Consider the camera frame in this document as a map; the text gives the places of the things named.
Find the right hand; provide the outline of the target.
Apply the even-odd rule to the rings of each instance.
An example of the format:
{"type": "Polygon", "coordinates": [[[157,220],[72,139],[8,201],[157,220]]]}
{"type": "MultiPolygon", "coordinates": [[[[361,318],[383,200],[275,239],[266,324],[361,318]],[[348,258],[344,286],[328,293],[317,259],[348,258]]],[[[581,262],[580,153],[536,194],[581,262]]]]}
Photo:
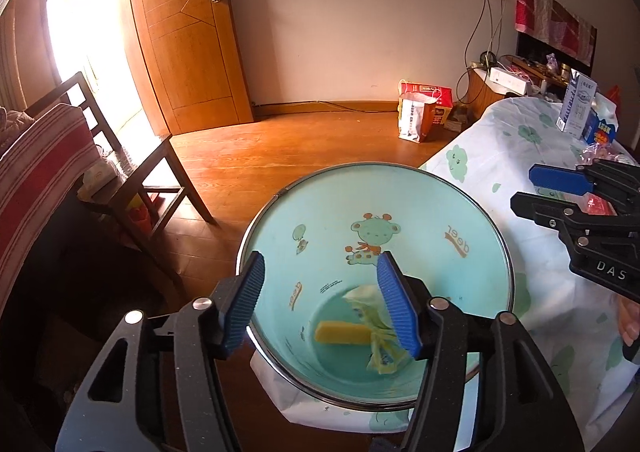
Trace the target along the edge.
{"type": "Polygon", "coordinates": [[[623,357],[634,364],[639,363],[639,305],[628,298],[617,296],[617,326],[623,341],[623,357]]]}

